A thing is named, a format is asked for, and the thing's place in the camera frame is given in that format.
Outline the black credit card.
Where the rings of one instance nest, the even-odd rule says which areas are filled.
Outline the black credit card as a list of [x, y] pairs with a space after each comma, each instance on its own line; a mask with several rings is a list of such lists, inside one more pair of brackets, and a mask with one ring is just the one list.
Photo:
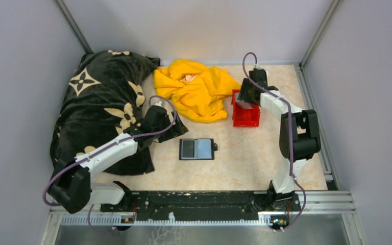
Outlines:
[[193, 159], [195, 157], [195, 141], [191, 139], [183, 139], [181, 142], [181, 158]]

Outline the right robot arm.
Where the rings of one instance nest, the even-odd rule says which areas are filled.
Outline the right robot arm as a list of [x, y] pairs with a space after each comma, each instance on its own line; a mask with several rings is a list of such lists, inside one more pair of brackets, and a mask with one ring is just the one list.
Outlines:
[[238, 101], [269, 111], [280, 123], [279, 149], [283, 157], [267, 190], [267, 204], [281, 210], [295, 195], [303, 167], [321, 150], [318, 116], [290, 102], [275, 86], [269, 86], [267, 71], [254, 68], [244, 72]]

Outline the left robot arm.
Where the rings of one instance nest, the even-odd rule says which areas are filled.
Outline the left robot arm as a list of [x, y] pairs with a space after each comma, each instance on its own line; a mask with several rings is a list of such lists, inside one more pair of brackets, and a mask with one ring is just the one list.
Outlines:
[[68, 213], [74, 214], [90, 205], [114, 205], [120, 211], [127, 211], [133, 204], [131, 190], [119, 181], [94, 183], [93, 179], [117, 162], [147, 149], [153, 141], [164, 142], [189, 130], [173, 110], [169, 118], [167, 110], [158, 105], [150, 106], [144, 119], [126, 128], [114, 139], [98, 149], [74, 157], [72, 162], [58, 162], [42, 197], [48, 202], [49, 194]]

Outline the red plastic bin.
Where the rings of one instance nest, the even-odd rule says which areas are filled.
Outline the red plastic bin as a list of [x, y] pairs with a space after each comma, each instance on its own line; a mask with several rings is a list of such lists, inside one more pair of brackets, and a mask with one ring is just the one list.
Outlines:
[[258, 127], [260, 122], [260, 108], [251, 105], [250, 109], [243, 109], [236, 101], [239, 89], [232, 90], [232, 121], [233, 127]]

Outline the yellow jacket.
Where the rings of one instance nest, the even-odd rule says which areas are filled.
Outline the yellow jacket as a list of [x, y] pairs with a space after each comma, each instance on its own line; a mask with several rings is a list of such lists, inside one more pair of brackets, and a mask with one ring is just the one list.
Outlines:
[[224, 100], [240, 87], [225, 69], [194, 61], [176, 60], [154, 71], [157, 95], [170, 99], [179, 114], [195, 123], [226, 119]]

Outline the black floral blanket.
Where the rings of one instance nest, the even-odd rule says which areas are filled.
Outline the black floral blanket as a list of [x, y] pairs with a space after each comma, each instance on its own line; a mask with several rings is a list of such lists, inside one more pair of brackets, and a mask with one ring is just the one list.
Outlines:
[[159, 58], [112, 50], [85, 54], [68, 83], [50, 146], [53, 164], [71, 162], [140, 125], [142, 84]]

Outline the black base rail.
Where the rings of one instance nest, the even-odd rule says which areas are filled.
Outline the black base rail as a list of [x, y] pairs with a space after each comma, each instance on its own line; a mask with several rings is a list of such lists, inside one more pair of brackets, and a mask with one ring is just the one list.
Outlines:
[[259, 212], [301, 210], [299, 197], [271, 191], [134, 191], [116, 205], [102, 204], [102, 212], [131, 212], [137, 221], [254, 221]]

